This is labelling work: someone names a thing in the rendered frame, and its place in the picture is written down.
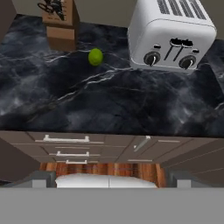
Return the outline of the green lime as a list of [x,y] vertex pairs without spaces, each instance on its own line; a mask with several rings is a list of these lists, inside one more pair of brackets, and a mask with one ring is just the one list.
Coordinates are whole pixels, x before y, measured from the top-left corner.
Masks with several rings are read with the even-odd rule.
[[92,66],[99,66],[103,61],[103,54],[102,51],[98,48],[92,49],[88,54],[88,62]]

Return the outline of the white toaster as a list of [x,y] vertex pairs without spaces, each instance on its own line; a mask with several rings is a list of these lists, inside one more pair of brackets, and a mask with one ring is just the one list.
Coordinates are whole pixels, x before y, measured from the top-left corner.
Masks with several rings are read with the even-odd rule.
[[216,35],[200,0],[137,0],[128,27],[130,65],[190,74]]

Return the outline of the white rounded block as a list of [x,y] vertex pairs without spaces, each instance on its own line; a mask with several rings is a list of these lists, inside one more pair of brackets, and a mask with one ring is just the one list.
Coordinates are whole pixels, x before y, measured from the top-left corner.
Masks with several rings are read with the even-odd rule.
[[58,188],[157,188],[150,181],[133,177],[75,173],[55,179]]

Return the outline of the brown wooden knife block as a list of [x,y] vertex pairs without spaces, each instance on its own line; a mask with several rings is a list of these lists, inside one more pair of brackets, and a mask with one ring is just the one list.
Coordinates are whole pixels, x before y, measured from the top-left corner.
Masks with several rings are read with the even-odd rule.
[[39,0],[49,46],[56,51],[74,52],[80,17],[74,0]]

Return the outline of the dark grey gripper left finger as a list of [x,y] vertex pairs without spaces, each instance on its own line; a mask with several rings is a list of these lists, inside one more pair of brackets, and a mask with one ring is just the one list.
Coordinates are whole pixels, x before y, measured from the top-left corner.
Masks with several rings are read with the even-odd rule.
[[27,177],[4,185],[4,188],[54,188],[57,186],[55,171],[34,171]]

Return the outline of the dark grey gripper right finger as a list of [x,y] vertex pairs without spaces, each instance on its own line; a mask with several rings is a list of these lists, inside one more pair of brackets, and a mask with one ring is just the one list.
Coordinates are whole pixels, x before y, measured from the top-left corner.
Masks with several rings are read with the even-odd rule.
[[213,185],[205,183],[189,173],[171,171],[168,173],[168,186],[177,188],[212,188]]

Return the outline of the brown drawer front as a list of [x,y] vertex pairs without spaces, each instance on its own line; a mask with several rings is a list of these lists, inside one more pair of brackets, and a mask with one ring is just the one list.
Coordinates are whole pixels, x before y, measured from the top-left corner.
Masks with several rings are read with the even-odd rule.
[[70,160],[82,160],[82,159],[87,159],[87,160],[94,160],[94,161],[100,161],[99,157],[53,157],[55,159],[55,161],[57,160],[66,160],[66,159],[70,159]]
[[44,149],[48,153],[56,153],[60,151],[61,153],[85,153],[89,151],[91,154],[102,154],[101,147],[90,147],[90,146],[53,146],[47,145],[44,146]]
[[102,134],[84,134],[84,133],[59,133],[59,132],[29,132],[29,135],[34,139],[35,143],[40,142],[45,135],[58,138],[83,138],[84,136],[90,136],[92,141],[102,141],[104,143],[104,135]]

